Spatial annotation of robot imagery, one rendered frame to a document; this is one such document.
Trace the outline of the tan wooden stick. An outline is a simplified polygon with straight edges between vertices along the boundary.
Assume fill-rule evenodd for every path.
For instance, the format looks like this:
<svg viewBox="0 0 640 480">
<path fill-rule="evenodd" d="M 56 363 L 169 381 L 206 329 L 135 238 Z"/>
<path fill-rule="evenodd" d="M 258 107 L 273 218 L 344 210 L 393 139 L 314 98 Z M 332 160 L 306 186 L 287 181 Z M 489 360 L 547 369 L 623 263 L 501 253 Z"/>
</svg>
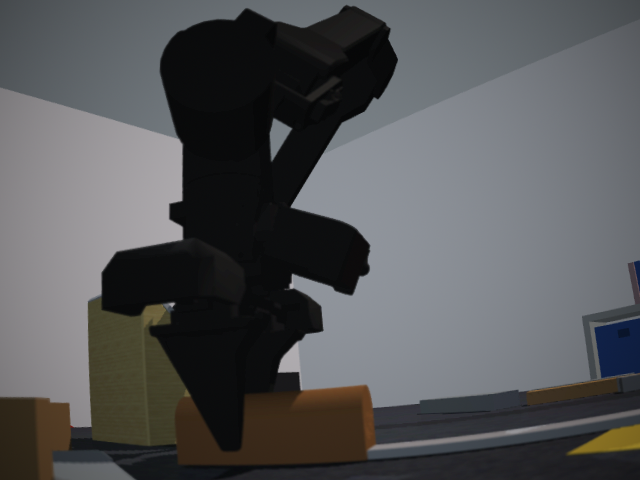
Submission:
<svg viewBox="0 0 640 480">
<path fill-rule="evenodd" d="M 591 397 L 593 395 L 603 395 L 605 393 L 615 393 L 618 391 L 616 379 L 617 377 L 546 388 L 543 390 L 531 390 L 527 392 L 526 399 L 528 405 L 537 405 L 554 401 L 578 399 L 580 397 Z"/>
</svg>

